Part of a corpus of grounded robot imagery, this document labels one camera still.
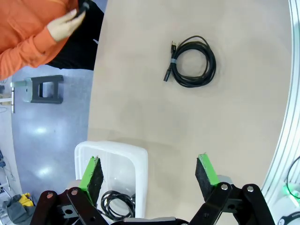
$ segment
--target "person's arm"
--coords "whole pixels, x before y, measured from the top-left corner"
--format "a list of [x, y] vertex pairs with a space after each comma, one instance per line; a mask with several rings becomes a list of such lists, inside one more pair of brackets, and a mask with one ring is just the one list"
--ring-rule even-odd
[[20, 42], [0, 54], [0, 80], [6, 79], [16, 71], [41, 57], [57, 42], [69, 37], [82, 23], [85, 13], [73, 19], [76, 9], [51, 21], [40, 33]]
[[0, 80], [30, 64], [55, 44], [56, 41], [45, 27], [39, 34], [20, 42], [15, 48], [5, 50], [0, 55]]

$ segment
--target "finger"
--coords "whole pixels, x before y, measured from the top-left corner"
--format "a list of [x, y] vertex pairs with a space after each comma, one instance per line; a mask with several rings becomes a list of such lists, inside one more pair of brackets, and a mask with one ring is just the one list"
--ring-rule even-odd
[[76, 15], [76, 12], [77, 12], [77, 10], [76, 10], [76, 9], [73, 9], [71, 12], [69, 12], [69, 13], [63, 15], [63, 16], [60, 17], [60, 18], [57, 18], [57, 19], [56, 19], [56, 22], [57, 22], [57, 23], [65, 23], [65, 22], [67, 22], [67, 21], [70, 21], [70, 20], [72, 20], [72, 19], [74, 18], [74, 16]]
[[73, 29], [73, 31], [76, 30], [80, 26], [80, 24], [83, 22], [84, 17], [85, 17], [85, 12], [83, 12], [77, 18], [67, 22], [67, 26], [70, 27], [71, 29]]

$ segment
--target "person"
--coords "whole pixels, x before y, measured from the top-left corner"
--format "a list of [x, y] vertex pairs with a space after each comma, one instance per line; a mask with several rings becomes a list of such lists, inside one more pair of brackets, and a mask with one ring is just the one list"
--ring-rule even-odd
[[93, 70], [104, 13], [84, 0], [0, 0], [0, 80], [24, 66]]

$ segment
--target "yellow cloth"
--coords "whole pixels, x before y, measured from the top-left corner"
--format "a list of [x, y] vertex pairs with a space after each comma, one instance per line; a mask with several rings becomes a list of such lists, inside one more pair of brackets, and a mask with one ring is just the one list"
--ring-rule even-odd
[[25, 194], [21, 195], [19, 203], [21, 203], [22, 206], [33, 206], [33, 202], [32, 202], [32, 200], [29, 199], [29, 197], [30, 197], [29, 193], [25, 193]]

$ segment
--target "orange hoodie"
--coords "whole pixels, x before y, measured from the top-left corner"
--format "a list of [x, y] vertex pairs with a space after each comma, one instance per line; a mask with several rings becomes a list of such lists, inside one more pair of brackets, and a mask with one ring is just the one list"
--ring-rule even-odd
[[46, 25], [74, 8], [78, 0], [0, 0], [0, 80], [54, 59], [67, 38], [55, 42]]

